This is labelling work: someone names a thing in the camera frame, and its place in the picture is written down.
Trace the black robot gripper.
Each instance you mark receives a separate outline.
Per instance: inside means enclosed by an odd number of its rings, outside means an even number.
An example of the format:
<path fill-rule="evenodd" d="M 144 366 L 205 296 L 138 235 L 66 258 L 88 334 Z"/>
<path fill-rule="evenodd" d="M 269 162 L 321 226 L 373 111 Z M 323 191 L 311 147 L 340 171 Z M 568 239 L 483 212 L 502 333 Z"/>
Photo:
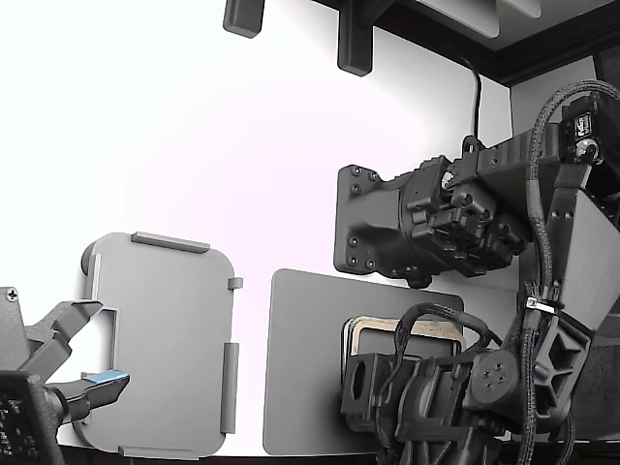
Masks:
<path fill-rule="evenodd" d="M 472 356 L 349 356 L 341 413 L 356 433 L 378 441 L 379 464 L 496 464 L 501 429 L 463 408 Z"/>

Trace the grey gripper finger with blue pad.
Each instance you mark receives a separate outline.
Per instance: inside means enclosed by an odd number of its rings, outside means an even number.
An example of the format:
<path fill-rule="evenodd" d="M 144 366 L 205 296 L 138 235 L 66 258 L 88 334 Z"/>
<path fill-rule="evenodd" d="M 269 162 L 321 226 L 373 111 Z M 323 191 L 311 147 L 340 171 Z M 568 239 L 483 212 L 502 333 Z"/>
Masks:
<path fill-rule="evenodd" d="M 129 373 L 109 370 L 72 382 L 47 384 L 46 402 L 58 421 L 79 421 L 92 410 L 116 402 L 130 379 Z"/>
<path fill-rule="evenodd" d="M 26 328 L 31 355 L 22 370 L 46 382 L 71 356 L 70 342 L 104 309 L 97 300 L 63 301 L 44 318 Z"/>

